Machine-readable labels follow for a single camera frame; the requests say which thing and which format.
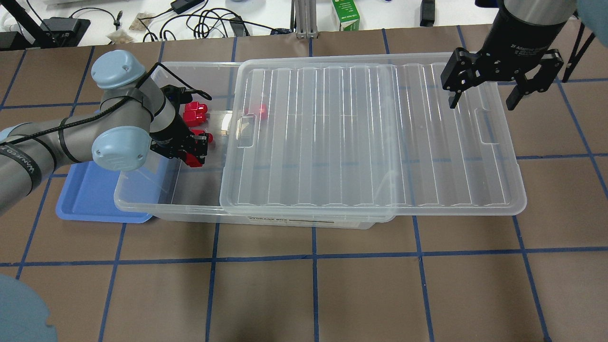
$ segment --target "red object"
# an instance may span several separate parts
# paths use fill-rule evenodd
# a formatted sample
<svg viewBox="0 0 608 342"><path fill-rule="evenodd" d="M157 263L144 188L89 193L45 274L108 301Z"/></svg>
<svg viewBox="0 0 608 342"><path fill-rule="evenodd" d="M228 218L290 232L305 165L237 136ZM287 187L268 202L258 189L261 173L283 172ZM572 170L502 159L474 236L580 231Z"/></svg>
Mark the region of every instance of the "red object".
<svg viewBox="0 0 608 342"><path fill-rule="evenodd" d="M186 163L186 165L188 165L190 167L201 167L202 166L201 162L199 162L198 159L196 159L196 157L190 153L186 153L185 163Z"/></svg>
<svg viewBox="0 0 608 342"><path fill-rule="evenodd" d="M253 116L258 116L258 117L260 117L260 120L266 120L266 119L268 119L268 107L266 107L266 105L262 103L260 105L260 110L257 110L257 111L247 110L247 114L253 115Z"/></svg>
<svg viewBox="0 0 608 342"><path fill-rule="evenodd" d="M184 109L184 121L188 127L195 127L207 121L207 105L198 103L197 101L190 102Z"/></svg>
<svg viewBox="0 0 608 342"><path fill-rule="evenodd" d="M268 119L268 107L266 107L266 105L262 103L260 105L260 112L256 114L260 115L260 120Z"/></svg>
<svg viewBox="0 0 608 342"><path fill-rule="evenodd" d="M192 133L196 134L196 135L201 135L203 133L205 133L204 130L191 130ZM213 141L213 135L211 133L207 133L207 143L210 144ZM196 159L196 157L191 154L191 153L186 153L186 160L184 161L186 163L186 165L190 166L190 167L201 167L202 164L201 162L198 161L198 159Z"/></svg>
<svg viewBox="0 0 608 342"><path fill-rule="evenodd" d="M196 134L196 135L201 135L203 133L205 133L205 130L190 130L192 131L192 133ZM211 133L207 133L207 139L209 141L207 141L209 144L211 144L213 142L213 134Z"/></svg>

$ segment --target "blue tray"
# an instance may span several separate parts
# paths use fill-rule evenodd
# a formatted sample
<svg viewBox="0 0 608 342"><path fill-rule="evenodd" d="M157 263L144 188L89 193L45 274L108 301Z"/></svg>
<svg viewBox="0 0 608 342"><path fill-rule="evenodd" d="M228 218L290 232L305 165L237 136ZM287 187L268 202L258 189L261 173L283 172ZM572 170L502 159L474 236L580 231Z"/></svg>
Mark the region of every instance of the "blue tray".
<svg viewBox="0 0 608 342"><path fill-rule="evenodd" d="M120 172L94 162L74 164L61 190L55 212L63 220L143 223L152 215L120 211L114 205L114 189Z"/></svg>

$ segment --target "clear plastic lid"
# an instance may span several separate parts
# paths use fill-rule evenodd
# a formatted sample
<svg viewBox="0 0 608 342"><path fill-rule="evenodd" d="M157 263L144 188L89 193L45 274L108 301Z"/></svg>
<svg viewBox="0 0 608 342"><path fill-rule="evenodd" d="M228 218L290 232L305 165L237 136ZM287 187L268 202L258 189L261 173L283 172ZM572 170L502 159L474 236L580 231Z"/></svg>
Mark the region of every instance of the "clear plastic lid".
<svg viewBox="0 0 608 342"><path fill-rule="evenodd" d="M233 215L513 215L525 207L495 84L451 110L449 54L250 60L220 203Z"/></svg>

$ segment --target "white table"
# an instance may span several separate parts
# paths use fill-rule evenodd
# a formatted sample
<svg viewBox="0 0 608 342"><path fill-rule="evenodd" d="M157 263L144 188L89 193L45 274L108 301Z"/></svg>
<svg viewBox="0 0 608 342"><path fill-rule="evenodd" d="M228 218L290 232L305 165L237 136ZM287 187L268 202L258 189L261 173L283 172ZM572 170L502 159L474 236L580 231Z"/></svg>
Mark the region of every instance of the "white table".
<svg viewBox="0 0 608 342"><path fill-rule="evenodd" d="M135 39L142 41L143 32L128 30L131 22L139 12L158 14L170 8L171 0L85 0L69 2L65 4L46 5L42 0L30 0L34 9L42 18L51 16L67 17L72 12L82 7L101 7L116 15L123 11L121 19L122 27ZM356 0L359 13L361 14L361 30L392 29L397 27L417 27L420 24L420 2L421 0ZM247 0L235 2L232 0L209 0L206 8L225 7L241 15L245 21L264 24L270 27L289 28L291 14L291 0ZM335 31L331 11L331 0L317 0L317 26L319 31ZM0 8L0 16L5 12ZM436 26L471 25L491 23L496 16L496 9L481 9L475 6L474 0L437 0L435 11ZM32 18L38 21L33 13ZM158 34L163 23L175 16L174 12L161 16L150 25L150 29ZM91 20L91 26L83 37L80 45L107 44L109 40L105 35L114 31L112 19L107 13L100 11L82 11L75 18L86 18ZM185 26L184 19L172 21L167 28L171 30L179 40L192 39L192 31ZM267 35L269 30L247 25L252 35ZM210 37L221 37L217 30L213 30Z"/></svg>

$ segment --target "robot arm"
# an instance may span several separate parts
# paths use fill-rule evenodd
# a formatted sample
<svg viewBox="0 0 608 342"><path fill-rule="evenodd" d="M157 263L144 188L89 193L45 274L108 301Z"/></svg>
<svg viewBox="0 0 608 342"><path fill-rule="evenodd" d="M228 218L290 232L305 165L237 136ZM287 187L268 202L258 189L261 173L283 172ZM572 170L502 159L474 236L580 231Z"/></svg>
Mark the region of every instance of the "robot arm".
<svg viewBox="0 0 608 342"><path fill-rule="evenodd" d="M99 114L0 131L0 215L64 165L94 160L109 170L135 170L149 149L204 163L210 135L191 132L178 110L192 101L193 93L210 100L208 94L175 86L160 89L149 78L151 71L146 73L126 51L101 56L91 74L105 90Z"/></svg>
<svg viewBox="0 0 608 342"><path fill-rule="evenodd" d="M506 100L509 110L525 95L547 91L564 65L559 51L548 48L575 10L576 0L499 0L481 50L456 48L441 73L443 89L452 92L450 107L464 91L486 81L516 81ZM528 79L526 72L537 66L540 70Z"/></svg>

